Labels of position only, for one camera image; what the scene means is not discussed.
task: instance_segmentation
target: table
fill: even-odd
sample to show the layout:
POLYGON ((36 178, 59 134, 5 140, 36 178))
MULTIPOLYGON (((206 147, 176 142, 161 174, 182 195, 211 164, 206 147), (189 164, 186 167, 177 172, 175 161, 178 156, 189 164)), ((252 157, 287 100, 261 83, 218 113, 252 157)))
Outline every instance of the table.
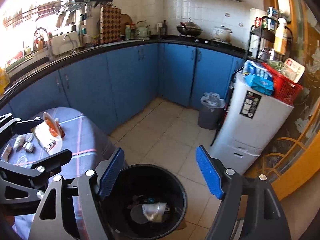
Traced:
MULTIPOLYGON (((67 107, 58 107, 44 112, 48 112, 53 118, 59 119, 59 123, 65 132, 61 150, 69 149, 72 152, 72 159, 62 166, 62 171, 59 173, 65 179, 79 177, 87 170, 95 169, 101 161, 109 159, 116 149, 108 137, 80 111, 67 107)), ((30 119, 34 119, 37 116, 42 118, 42 115, 43 112, 40 112, 30 119)), ((16 137, 17 135, 8 141, 11 146, 13 146, 16 137)), ((33 162, 49 156, 39 145, 36 138, 33 138, 32 143, 35 145, 32 153, 18 149, 16 152, 10 153, 8 162, 17 164, 18 159, 25 155, 28 159, 26 167, 30 167, 33 162)), ((78 197, 74 197, 73 200, 81 236, 85 234, 81 207, 78 197)), ((13 229, 21 238, 28 239, 33 217, 33 214, 15 217, 13 229)))

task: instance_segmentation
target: black countertop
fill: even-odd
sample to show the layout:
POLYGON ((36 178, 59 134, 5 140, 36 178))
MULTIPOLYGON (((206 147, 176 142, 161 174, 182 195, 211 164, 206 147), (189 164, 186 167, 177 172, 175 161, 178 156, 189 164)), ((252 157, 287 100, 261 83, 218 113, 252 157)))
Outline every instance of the black countertop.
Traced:
POLYGON ((15 95, 23 91, 25 88, 27 88, 34 82, 38 81, 39 79, 45 77, 46 75, 56 70, 59 70, 65 66, 68 66, 72 63, 83 60, 85 58, 89 58, 94 55, 98 55, 111 50, 140 46, 140 45, 145 45, 150 43, 173 43, 173 44, 180 44, 180 45, 186 45, 186 46, 193 46, 197 48, 218 51, 218 52, 225 53, 225 54, 239 57, 239 58, 243 58, 245 54, 244 49, 241 49, 229 44, 223 44, 219 42, 213 42, 213 41, 194 38, 194 37, 184 37, 184 36, 174 36, 174 35, 169 35, 165 39, 158 39, 156 35, 153 35, 148 41, 129 40, 129 41, 120 41, 115 43, 104 44, 104 45, 100 45, 90 49, 85 49, 76 54, 60 58, 54 62, 48 63, 34 70, 31 70, 26 75, 24 75, 24 77, 19 79, 15 84, 13 84, 11 87, 6 89, 4 94, 0 97, 0 109, 4 105, 6 105, 15 95))

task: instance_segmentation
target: blue package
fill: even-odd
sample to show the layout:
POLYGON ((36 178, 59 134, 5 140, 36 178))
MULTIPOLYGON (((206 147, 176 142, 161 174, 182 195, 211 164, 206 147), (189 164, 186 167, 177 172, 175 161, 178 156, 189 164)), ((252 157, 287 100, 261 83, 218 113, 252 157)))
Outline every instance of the blue package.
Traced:
POLYGON ((273 92, 273 82, 268 79, 264 79, 261 76, 256 74, 248 75, 244 76, 244 80, 247 82, 249 87, 262 94, 270 96, 273 92))
POLYGON ((253 62, 251 60, 246 61, 247 66, 247 72, 249 75, 257 75, 264 79, 268 79, 269 81, 272 81, 272 75, 268 72, 268 70, 259 64, 258 62, 253 62))

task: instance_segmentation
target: sticker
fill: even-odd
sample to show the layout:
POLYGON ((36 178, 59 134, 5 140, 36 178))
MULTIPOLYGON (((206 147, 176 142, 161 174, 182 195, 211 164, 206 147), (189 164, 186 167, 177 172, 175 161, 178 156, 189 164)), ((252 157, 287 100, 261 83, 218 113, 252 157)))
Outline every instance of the sticker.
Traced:
POLYGON ((252 119, 254 116, 254 113, 257 110, 260 99, 261 99, 260 95, 247 90, 247 94, 244 98, 244 102, 243 102, 240 114, 252 119))

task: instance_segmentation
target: black trash can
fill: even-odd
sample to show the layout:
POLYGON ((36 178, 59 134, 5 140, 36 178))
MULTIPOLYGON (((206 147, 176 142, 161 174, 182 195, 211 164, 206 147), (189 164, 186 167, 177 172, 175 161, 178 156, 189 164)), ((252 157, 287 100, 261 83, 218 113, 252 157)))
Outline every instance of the black trash can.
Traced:
POLYGON ((102 203, 105 219, 116 232, 131 239, 154 240, 174 231, 187 210, 187 195, 181 182, 169 171, 151 164, 122 169, 111 194, 102 203), (134 196, 147 196, 165 202, 170 208, 162 223, 138 224, 128 208, 134 196))
POLYGON ((217 121, 224 113, 224 108, 209 108, 202 106, 199 111, 198 125, 202 128, 214 130, 217 128, 217 121))

